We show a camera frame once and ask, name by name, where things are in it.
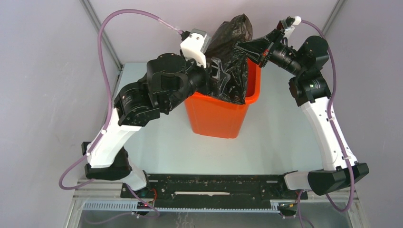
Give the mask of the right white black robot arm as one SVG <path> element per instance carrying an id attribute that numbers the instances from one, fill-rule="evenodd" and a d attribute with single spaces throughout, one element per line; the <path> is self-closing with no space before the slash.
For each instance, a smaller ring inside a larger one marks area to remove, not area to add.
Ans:
<path id="1" fill-rule="evenodd" d="M 292 75 L 288 83 L 290 93 L 315 133 L 322 169 L 286 173 L 284 181 L 276 186 L 277 194 L 284 199 L 296 190 L 326 195 L 353 187 L 369 173 L 368 165 L 357 160 L 341 132 L 333 108 L 333 94 L 321 74 L 323 65 L 330 59 L 328 42 L 316 35 L 308 37 L 298 50 L 287 44 L 299 23 L 297 17 L 286 18 L 267 35 L 234 46 L 259 67 L 272 62 Z"/>

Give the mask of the orange plastic trash bin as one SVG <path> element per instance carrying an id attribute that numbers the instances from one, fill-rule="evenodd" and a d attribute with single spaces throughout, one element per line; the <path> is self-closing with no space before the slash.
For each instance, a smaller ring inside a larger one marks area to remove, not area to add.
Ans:
<path id="1" fill-rule="evenodd" d="M 195 134 L 225 139 L 238 137 L 249 106 L 260 95 L 261 68 L 251 60 L 248 67 L 245 104 L 227 103 L 200 93 L 185 100 L 185 109 Z"/>

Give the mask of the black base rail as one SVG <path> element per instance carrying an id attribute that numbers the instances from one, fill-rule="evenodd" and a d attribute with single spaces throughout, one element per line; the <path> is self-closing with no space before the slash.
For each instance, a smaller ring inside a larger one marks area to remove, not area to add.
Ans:
<path id="1" fill-rule="evenodd" d="M 289 190 L 283 175 L 148 174 L 136 194 L 158 207 L 269 208 L 292 207 L 298 190 Z"/>

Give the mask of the black plastic trash bag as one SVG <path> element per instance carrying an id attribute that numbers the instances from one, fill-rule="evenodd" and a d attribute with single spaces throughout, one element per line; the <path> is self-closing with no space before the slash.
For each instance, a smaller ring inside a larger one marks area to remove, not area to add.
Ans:
<path id="1" fill-rule="evenodd" d="M 245 14 L 220 24 L 205 52 L 209 71 L 207 85 L 198 93 L 231 104 L 246 103 L 248 58 L 235 44 L 249 41 L 252 36 L 253 26 Z"/>

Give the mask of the small circuit board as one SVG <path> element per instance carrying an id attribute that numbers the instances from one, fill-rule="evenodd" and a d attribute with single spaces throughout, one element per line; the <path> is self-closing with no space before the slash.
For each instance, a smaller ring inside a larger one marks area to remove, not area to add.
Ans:
<path id="1" fill-rule="evenodd" d="M 141 209 L 151 210 L 152 206 L 153 206 L 153 204 L 150 205 L 148 203 L 144 204 L 144 203 L 138 202 L 137 206 L 136 206 L 136 209 L 137 210 L 141 210 Z"/>

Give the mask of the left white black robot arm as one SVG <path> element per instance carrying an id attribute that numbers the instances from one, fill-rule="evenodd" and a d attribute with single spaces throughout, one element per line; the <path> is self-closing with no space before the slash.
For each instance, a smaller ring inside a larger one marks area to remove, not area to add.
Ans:
<path id="1" fill-rule="evenodd" d="M 88 154 L 85 165 L 88 179 L 119 180 L 139 198 L 148 196 L 150 184 L 146 172 L 129 160 L 124 148 L 128 139 L 194 93 L 221 95 L 230 80 L 230 74 L 216 57 L 205 67 L 198 66 L 194 59 L 165 53 L 148 61 L 146 68 L 142 78 L 117 93 L 101 138 L 83 144 L 83 151 Z"/>

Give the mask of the right aluminium frame post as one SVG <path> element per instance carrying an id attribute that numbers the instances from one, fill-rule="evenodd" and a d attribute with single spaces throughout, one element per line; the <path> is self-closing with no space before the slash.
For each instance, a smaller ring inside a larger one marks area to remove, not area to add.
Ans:
<path id="1" fill-rule="evenodd" d="M 332 10 L 322 28 L 322 32 L 325 36 L 329 33 L 334 21 L 336 20 L 337 16 L 342 11 L 343 7 L 345 6 L 345 4 L 347 2 L 348 2 L 348 0 L 337 0 L 336 1 L 334 7 L 332 8 Z"/>

